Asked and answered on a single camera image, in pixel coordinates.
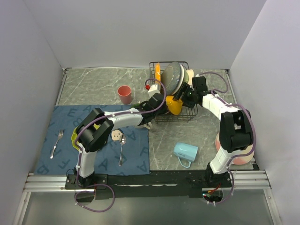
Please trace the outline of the teal rim white plate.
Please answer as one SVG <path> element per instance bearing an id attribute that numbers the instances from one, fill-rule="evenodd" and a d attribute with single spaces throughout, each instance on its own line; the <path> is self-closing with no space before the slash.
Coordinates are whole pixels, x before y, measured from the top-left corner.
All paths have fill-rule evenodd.
<path id="1" fill-rule="evenodd" d="M 180 89 L 182 83 L 184 82 L 185 72 L 184 67 L 180 64 L 180 79 L 176 86 L 176 89 L 174 90 L 174 94 Z"/>

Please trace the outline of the light blue mug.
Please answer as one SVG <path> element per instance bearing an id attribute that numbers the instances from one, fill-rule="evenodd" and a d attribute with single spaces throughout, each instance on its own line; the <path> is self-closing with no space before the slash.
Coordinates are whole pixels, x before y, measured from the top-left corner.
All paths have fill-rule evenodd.
<path id="1" fill-rule="evenodd" d="M 191 167 L 191 164 L 195 161 L 197 152 L 198 147 L 182 142 L 176 143 L 173 150 L 174 155 L 178 158 L 179 163 L 184 168 Z M 184 165 L 181 161 L 182 159 L 188 161 L 189 164 Z"/>

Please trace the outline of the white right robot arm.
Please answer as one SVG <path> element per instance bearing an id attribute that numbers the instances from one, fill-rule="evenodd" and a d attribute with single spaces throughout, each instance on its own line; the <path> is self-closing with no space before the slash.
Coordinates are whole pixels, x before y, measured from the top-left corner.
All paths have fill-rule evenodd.
<path id="1" fill-rule="evenodd" d="M 192 85 L 184 82 L 174 99 L 181 99 L 184 106 L 193 108 L 196 104 L 207 109 L 220 120 L 220 148 L 209 163 L 205 182 L 215 187 L 221 182 L 221 174 L 228 171 L 233 160 L 252 154 L 256 145 L 256 134 L 249 112 L 238 104 L 224 101 L 218 93 L 208 90 L 206 78 L 192 78 Z"/>

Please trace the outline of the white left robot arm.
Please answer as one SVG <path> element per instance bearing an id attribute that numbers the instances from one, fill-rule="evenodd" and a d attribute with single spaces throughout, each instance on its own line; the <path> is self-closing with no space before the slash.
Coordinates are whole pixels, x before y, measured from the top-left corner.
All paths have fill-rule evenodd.
<path id="1" fill-rule="evenodd" d="M 118 112 L 103 112 L 100 108 L 92 112 L 76 128 L 74 141 L 79 148 L 76 183 L 89 188 L 93 182 L 94 162 L 97 151 L 107 143 L 112 131 L 128 126 L 140 127 L 167 111 L 166 95 L 154 94 L 137 108 Z"/>

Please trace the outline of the orange polka dot plate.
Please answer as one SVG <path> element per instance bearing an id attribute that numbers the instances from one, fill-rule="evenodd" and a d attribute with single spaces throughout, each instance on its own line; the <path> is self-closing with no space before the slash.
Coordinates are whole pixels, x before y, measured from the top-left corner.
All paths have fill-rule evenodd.
<path id="1" fill-rule="evenodd" d="M 154 67 L 154 77 L 155 79 L 161 81 L 161 70 L 160 70 L 160 63 L 157 62 L 155 64 L 155 67 Z"/>

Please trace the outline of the cream square cartoon dish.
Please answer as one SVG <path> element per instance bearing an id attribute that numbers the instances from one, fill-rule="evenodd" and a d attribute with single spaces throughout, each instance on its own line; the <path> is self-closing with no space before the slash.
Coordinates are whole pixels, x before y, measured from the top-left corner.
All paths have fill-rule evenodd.
<path id="1" fill-rule="evenodd" d="M 192 69 L 188 69 L 186 70 L 188 76 L 189 76 L 189 80 L 188 80 L 188 83 L 190 85 L 192 85 L 192 78 L 194 77 L 194 71 Z"/>

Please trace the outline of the green square panda dish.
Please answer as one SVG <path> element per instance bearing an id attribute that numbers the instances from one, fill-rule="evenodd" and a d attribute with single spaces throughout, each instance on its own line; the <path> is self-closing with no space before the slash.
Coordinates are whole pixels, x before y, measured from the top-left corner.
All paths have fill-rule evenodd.
<path id="1" fill-rule="evenodd" d="M 187 72 L 187 70 L 184 70 L 184 79 L 183 81 L 187 84 L 189 84 L 189 74 Z"/>

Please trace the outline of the orange bowl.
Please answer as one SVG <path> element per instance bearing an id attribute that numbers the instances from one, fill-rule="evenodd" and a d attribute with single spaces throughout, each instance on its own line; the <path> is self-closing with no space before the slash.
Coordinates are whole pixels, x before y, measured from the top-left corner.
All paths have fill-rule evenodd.
<path id="1" fill-rule="evenodd" d="M 175 100 L 174 96 L 167 96 L 166 105 L 171 114 L 179 115 L 183 106 L 183 102 L 181 99 Z"/>

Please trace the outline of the blue floral plate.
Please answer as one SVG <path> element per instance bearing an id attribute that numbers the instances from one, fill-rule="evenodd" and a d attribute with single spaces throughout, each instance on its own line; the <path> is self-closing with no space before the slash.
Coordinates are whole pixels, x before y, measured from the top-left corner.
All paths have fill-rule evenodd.
<path id="1" fill-rule="evenodd" d="M 178 62 L 170 63 L 161 74 L 161 82 L 165 87 L 166 95 L 175 94 L 182 82 L 181 64 Z"/>

